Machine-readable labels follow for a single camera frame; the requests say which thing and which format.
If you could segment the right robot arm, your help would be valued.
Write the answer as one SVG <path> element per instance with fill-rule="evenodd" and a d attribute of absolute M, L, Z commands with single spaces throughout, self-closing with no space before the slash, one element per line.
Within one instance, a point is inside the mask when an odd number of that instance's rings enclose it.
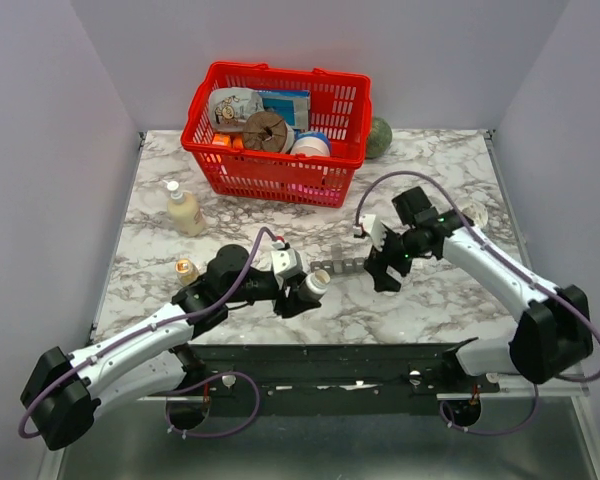
<path fill-rule="evenodd" d="M 364 262 L 378 292 L 397 292 L 388 274 L 409 274 L 416 259 L 446 260 L 460 268 L 509 312 L 513 333 L 491 340 L 472 338 L 442 355 L 440 379 L 460 392 L 486 374 L 520 375 L 533 384 L 562 377 L 593 352 L 588 299 L 578 287 L 561 288 L 537 276 L 495 246 L 456 207 L 441 213 L 414 187 L 392 200 L 406 231 L 391 230 L 377 216 L 356 213 L 354 235 L 367 238 Z"/>

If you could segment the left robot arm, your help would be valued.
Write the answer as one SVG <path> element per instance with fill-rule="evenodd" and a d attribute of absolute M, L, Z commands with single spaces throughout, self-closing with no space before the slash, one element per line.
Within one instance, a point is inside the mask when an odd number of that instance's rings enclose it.
<path fill-rule="evenodd" d="M 330 283 L 326 271 L 309 272 L 284 242 L 271 251 L 266 270 L 253 267 L 254 256 L 226 245 L 202 275 L 145 320 L 71 353 L 58 347 L 44 352 L 20 396 L 20 436 L 40 437 L 49 450 L 60 450 L 109 407 L 154 393 L 194 393 L 202 372 L 187 359 L 187 344 L 226 320 L 231 303 L 268 301 L 282 318 L 320 307 Z"/>

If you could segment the white pill bottle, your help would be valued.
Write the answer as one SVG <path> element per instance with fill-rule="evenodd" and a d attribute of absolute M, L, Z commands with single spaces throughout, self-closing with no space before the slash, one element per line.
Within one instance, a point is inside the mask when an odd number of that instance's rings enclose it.
<path fill-rule="evenodd" d="M 331 277 L 323 269 L 315 270 L 308 274 L 301 283 L 298 295 L 303 301 L 318 302 L 326 294 Z"/>

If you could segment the grey weekly pill organizer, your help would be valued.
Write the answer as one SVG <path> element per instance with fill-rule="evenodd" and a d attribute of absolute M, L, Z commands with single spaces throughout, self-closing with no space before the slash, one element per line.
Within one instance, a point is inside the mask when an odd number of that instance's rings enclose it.
<path fill-rule="evenodd" d="M 324 270 L 331 276 L 354 275 L 365 272 L 365 257 L 346 256 L 341 244 L 332 244 L 330 256 L 309 264 L 311 272 Z"/>

